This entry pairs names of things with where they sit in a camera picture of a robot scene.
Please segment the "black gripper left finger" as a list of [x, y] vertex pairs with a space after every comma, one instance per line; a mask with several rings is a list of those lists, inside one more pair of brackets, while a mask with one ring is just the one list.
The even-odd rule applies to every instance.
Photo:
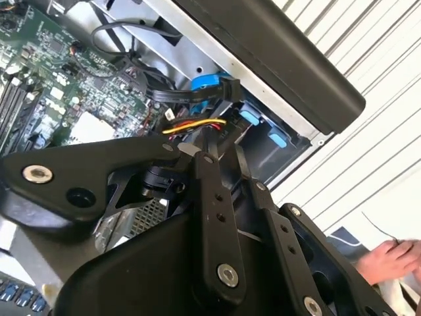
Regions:
[[1, 212], [67, 242], [90, 236], [106, 216], [156, 198], [189, 213], [195, 295], [238, 305], [246, 293], [234, 209], [213, 139], [194, 155], [160, 136], [122, 138], [14, 153], [1, 160]]

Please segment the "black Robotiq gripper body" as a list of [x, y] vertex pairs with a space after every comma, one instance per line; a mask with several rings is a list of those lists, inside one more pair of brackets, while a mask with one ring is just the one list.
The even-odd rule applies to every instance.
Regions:
[[229, 197], [205, 196], [80, 267], [54, 315], [284, 315], [269, 255], [237, 230]]

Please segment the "person's hand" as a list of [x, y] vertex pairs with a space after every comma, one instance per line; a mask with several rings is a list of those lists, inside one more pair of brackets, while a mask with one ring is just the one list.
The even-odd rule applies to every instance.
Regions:
[[388, 240], [363, 255], [356, 270], [370, 285], [405, 277], [411, 273], [420, 284], [420, 240]]

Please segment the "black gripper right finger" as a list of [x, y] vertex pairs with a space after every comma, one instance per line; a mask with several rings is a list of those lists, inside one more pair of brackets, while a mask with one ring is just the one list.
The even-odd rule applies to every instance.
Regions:
[[240, 230], [261, 238], [284, 315], [394, 315], [302, 209], [275, 205], [268, 188], [252, 178], [239, 145], [234, 154], [243, 199], [236, 221]]

